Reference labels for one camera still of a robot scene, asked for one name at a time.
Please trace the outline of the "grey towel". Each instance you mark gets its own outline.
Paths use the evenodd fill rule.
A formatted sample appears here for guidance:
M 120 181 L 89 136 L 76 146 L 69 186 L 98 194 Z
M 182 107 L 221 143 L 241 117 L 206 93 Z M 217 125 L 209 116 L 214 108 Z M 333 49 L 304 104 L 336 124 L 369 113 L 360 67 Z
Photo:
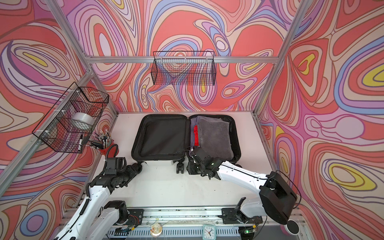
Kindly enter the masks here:
M 212 158 L 229 161 L 234 157 L 230 123 L 218 118 L 197 117 L 200 147 Z

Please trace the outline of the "red t-shirt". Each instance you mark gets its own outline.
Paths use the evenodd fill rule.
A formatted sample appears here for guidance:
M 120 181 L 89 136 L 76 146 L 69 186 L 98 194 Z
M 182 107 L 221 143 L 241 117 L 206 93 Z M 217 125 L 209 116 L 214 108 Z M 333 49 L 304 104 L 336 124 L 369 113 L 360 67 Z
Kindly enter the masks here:
M 194 146 L 199 146 L 198 126 L 194 126 Z

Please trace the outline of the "purple jeans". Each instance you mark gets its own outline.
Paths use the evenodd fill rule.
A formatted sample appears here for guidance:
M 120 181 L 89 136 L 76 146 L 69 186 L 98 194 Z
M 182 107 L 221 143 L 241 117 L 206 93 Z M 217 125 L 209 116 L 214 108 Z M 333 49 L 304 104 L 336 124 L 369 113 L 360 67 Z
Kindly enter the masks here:
M 196 134 L 198 134 L 197 128 L 197 118 L 191 118 L 191 146 L 198 146 L 199 145 L 199 137 L 196 137 Z

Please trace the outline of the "black suitcase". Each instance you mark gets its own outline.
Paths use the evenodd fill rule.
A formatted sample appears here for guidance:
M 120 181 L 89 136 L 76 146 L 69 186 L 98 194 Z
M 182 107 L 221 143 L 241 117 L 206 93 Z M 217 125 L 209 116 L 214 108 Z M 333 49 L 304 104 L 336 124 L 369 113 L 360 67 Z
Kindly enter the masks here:
M 187 171 L 197 173 L 197 164 L 189 156 L 191 148 L 191 118 L 198 116 L 218 118 L 230 123 L 230 140 L 234 157 L 229 160 L 236 164 L 241 158 L 241 148 L 235 120 L 228 115 L 184 115 L 151 114 L 145 116 L 139 126 L 133 148 L 132 158 L 137 162 L 173 161 L 177 163 L 177 173 L 183 173 L 183 162 L 189 160 Z

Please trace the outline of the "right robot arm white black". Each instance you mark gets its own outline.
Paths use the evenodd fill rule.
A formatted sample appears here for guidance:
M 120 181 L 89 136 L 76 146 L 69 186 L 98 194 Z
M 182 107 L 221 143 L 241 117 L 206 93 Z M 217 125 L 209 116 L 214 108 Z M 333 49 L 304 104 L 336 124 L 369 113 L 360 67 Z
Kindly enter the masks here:
M 288 224 L 298 197 L 278 172 L 259 174 L 211 157 L 202 160 L 194 156 L 193 162 L 201 176 L 236 184 L 258 196 L 241 198 L 235 207 L 236 221 L 246 223 L 254 217 L 266 215 L 276 223 Z

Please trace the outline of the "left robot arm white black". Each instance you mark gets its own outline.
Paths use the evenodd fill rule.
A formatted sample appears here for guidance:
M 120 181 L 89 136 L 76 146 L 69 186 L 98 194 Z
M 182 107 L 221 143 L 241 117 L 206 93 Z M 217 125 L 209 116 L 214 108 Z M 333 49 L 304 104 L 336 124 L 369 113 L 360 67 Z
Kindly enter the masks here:
M 128 165 L 125 158 L 108 159 L 103 170 L 86 185 L 86 197 L 72 218 L 54 237 L 55 240 L 101 240 L 113 225 L 129 225 L 135 228 L 140 223 L 127 210 L 123 200 L 109 201 L 115 189 L 126 187 L 138 174 L 141 163 Z

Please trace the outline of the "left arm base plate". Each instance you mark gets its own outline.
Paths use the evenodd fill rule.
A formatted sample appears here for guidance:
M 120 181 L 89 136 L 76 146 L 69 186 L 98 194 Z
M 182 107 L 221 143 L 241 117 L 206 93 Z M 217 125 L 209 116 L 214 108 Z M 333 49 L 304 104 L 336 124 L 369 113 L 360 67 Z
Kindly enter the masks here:
M 142 224 L 144 216 L 144 209 L 130 209 L 121 220 L 118 220 L 115 225 L 137 227 Z

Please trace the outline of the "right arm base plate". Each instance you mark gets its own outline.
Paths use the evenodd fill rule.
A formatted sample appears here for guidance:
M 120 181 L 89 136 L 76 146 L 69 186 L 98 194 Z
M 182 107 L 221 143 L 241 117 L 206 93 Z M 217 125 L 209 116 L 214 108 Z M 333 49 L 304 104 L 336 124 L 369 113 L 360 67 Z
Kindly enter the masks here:
M 235 208 L 222 208 L 221 215 L 218 215 L 220 219 L 223 220 L 223 223 L 228 224 L 252 224 L 258 226 L 262 224 L 263 218 L 261 216 L 255 216 L 252 218 L 244 215 L 240 210 Z

